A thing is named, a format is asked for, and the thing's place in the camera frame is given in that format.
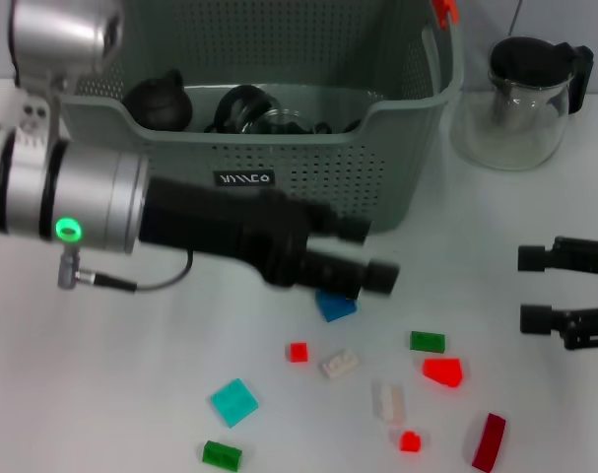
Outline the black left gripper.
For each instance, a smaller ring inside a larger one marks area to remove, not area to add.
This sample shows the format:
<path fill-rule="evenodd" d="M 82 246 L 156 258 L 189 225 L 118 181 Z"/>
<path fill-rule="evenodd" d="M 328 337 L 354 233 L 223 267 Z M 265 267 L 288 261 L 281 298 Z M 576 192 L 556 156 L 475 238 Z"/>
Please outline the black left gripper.
<path fill-rule="evenodd" d="M 324 236 L 364 242 L 370 227 L 369 220 L 340 216 L 281 191 L 239 195 L 153 177 L 139 241 L 244 262 L 273 286 L 301 285 L 356 300 L 361 291 L 390 295 L 400 267 L 307 250 L 307 240 L 321 230 Z"/>

